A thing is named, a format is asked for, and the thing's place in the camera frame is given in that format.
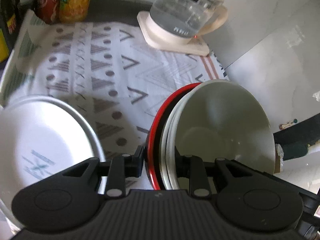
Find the white plate Bakery print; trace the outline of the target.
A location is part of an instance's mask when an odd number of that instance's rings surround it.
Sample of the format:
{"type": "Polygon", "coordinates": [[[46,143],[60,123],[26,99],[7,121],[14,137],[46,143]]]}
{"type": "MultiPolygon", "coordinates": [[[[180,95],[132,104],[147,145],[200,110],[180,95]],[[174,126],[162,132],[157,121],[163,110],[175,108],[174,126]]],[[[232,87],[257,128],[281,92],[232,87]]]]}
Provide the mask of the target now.
{"type": "Polygon", "coordinates": [[[88,158],[105,161],[100,141],[69,104],[26,96],[1,109],[1,211],[17,226],[11,203],[21,189],[88,158]]]}

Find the cardboard boxes on floor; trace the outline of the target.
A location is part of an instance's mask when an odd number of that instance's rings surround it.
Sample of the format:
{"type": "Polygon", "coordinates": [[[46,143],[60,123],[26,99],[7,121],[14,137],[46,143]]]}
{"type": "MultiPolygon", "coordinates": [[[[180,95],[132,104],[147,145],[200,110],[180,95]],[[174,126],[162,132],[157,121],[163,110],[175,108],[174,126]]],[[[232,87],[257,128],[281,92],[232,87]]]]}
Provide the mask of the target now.
{"type": "Polygon", "coordinates": [[[280,173],[283,170],[284,166],[284,151],[280,144],[275,144],[275,167],[274,167],[274,174],[280,173]]]}

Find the dark green sofa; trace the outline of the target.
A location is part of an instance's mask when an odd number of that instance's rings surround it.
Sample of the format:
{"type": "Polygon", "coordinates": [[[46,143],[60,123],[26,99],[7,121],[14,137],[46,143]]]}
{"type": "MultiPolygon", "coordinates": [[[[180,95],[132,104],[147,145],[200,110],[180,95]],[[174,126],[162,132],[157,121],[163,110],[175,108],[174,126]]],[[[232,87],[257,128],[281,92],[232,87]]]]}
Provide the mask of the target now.
{"type": "Polygon", "coordinates": [[[319,114],[273,134],[275,144],[283,149],[283,161],[306,156],[308,146],[319,141],[319,114]]]}

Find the red bowl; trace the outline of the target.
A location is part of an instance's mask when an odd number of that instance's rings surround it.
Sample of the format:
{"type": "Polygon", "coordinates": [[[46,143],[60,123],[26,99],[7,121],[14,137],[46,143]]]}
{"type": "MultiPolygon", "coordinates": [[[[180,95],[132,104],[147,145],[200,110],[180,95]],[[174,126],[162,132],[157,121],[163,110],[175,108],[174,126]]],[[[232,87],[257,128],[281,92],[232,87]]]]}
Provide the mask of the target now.
{"type": "Polygon", "coordinates": [[[167,122],[167,119],[176,106],[176,104],[186,94],[192,91],[195,87],[200,85],[200,82],[191,83],[173,92],[164,102],[160,105],[159,110],[153,120],[151,128],[149,130],[146,139],[145,150],[145,167],[148,179],[154,190],[165,190],[165,186],[161,177],[159,168],[161,136],[163,128],[167,122]]]}

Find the large cream ceramic bowl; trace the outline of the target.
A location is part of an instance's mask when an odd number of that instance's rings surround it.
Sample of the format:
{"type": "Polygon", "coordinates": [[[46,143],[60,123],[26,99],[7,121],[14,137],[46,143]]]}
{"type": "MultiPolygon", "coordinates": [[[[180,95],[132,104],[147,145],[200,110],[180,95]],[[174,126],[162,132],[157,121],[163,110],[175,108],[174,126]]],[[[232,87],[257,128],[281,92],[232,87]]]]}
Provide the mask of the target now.
{"type": "Polygon", "coordinates": [[[226,80],[204,82],[178,108],[170,135],[170,153],[203,161],[236,160],[274,173],[276,153],[268,118],[255,97],[226,80]]]}

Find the dark soy sauce jug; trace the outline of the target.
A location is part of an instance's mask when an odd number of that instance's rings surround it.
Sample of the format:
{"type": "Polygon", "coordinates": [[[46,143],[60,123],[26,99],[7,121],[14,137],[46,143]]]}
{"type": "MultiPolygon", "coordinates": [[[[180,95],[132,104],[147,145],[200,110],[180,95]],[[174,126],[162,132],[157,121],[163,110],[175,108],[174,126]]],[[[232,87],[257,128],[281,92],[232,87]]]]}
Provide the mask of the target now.
{"type": "Polygon", "coordinates": [[[20,0],[1,0],[1,62],[13,50],[20,26],[20,0]]]}

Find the glass electric kettle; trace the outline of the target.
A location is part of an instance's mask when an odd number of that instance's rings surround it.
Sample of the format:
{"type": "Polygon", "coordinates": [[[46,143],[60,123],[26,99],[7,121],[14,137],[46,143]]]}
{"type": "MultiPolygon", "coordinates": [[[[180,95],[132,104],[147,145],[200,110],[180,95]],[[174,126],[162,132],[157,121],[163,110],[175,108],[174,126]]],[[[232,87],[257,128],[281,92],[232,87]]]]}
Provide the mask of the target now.
{"type": "Polygon", "coordinates": [[[221,27],[228,18],[228,10],[223,0],[156,0],[150,17],[171,34],[192,38],[221,27]]]}

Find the cream kettle base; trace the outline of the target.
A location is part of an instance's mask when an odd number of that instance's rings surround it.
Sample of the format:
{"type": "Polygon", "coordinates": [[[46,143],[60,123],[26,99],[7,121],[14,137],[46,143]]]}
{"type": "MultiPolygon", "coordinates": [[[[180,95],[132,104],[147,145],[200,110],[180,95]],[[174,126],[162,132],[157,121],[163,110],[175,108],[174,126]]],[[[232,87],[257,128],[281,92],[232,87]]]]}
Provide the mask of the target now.
{"type": "Polygon", "coordinates": [[[176,53],[207,56],[208,44],[202,37],[182,38],[161,28],[150,16],[148,11],[140,11],[137,21],[149,46],[155,49],[176,53]]]}

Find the white ribbed small bowl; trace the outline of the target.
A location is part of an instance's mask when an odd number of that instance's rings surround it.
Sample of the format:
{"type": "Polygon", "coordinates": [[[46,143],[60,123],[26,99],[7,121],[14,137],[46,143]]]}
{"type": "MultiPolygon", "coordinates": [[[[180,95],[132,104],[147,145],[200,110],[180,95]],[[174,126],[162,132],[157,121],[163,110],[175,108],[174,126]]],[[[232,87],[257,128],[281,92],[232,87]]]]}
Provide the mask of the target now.
{"type": "Polygon", "coordinates": [[[194,94],[194,88],[187,92],[181,99],[178,100],[176,105],[174,106],[173,110],[170,112],[163,131],[161,135],[161,143],[159,146],[159,169],[161,173],[161,179],[163,181],[164,187],[166,190],[179,190],[180,186],[177,183],[177,187],[172,185],[172,179],[169,178],[169,148],[170,148],[170,132],[171,132],[171,124],[174,120],[175,114],[180,108],[180,105],[187,101],[191,95],[194,94]]]}

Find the patterned white table cloth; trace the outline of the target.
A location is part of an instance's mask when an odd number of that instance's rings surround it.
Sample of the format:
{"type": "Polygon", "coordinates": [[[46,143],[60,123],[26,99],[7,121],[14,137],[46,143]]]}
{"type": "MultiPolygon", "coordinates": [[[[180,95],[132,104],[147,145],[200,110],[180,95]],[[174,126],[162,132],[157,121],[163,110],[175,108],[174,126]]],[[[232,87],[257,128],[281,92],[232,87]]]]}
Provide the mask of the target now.
{"type": "Polygon", "coordinates": [[[97,135],[105,158],[133,153],[160,105],[179,88],[226,79],[216,56],[151,48],[123,23],[47,25],[24,19],[1,79],[1,109],[26,96],[69,104],[97,135]]]}

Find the black gripper DAS label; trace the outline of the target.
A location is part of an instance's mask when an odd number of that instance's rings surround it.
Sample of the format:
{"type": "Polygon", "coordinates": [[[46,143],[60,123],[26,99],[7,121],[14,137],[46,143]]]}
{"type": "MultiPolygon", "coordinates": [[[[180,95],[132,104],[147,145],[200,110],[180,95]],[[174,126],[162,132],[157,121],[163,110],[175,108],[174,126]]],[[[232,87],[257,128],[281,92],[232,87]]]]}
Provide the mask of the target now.
{"type": "Polygon", "coordinates": [[[233,239],[304,239],[303,223],[319,226],[315,194],[236,161],[215,163],[227,182],[217,205],[233,239]]]}

